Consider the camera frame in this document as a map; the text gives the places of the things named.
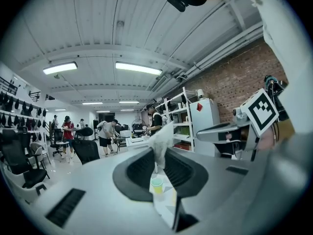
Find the fluorescent ceiling light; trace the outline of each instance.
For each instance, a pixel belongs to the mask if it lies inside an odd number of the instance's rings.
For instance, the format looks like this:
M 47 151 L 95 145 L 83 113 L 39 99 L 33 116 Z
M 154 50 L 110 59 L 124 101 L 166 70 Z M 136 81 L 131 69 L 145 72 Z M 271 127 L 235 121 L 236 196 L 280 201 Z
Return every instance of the fluorescent ceiling light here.
M 46 75 L 61 72 L 61 71 L 69 71 L 69 70 L 75 70 L 77 69 L 77 64 L 75 62 L 67 63 L 67 64 L 61 64 L 61 65 L 55 65 L 52 67 L 48 67 L 44 69 L 44 73 Z
M 102 102 L 95 102 L 95 103 L 83 103 L 85 105 L 89 105 L 89 104 L 103 104 Z
M 119 101 L 120 104 L 138 104 L 139 101 Z
M 115 67 L 121 70 L 139 71 L 139 72 L 149 73 L 149 74 L 158 75 L 158 76 L 161 75 L 162 73 L 161 70 L 149 68 L 146 66 L 132 65 L 132 64 L 126 64 L 126 63 L 120 63 L 120 62 L 116 62 Z

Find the white sleeve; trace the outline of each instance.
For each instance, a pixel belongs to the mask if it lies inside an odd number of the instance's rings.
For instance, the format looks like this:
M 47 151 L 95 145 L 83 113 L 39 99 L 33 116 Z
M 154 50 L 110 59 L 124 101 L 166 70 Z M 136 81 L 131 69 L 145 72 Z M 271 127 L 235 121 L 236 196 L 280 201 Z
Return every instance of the white sleeve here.
M 279 99 L 297 133 L 313 131 L 313 52 L 309 36 L 285 0 L 252 0 L 263 20 L 264 39 L 280 61 L 289 85 Z

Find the plastic cup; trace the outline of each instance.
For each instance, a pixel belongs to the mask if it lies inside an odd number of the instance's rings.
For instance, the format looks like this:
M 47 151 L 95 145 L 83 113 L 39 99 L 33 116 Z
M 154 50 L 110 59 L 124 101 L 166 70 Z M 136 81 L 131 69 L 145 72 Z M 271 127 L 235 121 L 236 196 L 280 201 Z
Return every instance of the plastic cup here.
M 163 180 L 161 178 L 153 178 L 151 180 L 151 185 L 153 186 L 156 194 L 160 194 L 163 192 L 162 191 Z

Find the white refrigerator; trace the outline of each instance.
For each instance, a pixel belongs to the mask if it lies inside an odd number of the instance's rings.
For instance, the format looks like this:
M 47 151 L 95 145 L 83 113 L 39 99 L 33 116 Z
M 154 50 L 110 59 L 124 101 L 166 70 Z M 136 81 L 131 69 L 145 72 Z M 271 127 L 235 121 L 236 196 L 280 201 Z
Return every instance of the white refrigerator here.
M 197 139 L 197 132 L 212 127 L 220 123 L 220 114 L 217 103 L 211 99 L 205 98 L 198 102 L 190 104 L 192 127 L 195 137 L 195 153 L 200 153 L 215 157 L 218 150 L 210 142 Z

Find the black shorts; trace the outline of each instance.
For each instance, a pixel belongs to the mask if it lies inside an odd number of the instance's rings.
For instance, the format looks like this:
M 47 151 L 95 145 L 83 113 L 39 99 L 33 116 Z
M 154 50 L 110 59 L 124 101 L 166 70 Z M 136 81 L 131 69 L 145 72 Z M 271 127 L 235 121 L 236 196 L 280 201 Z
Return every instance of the black shorts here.
M 111 139 L 104 139 L 102 137 L 99 137 L 99 144 L 102 147 L 107 147 L 108 144 L 111 144 Z

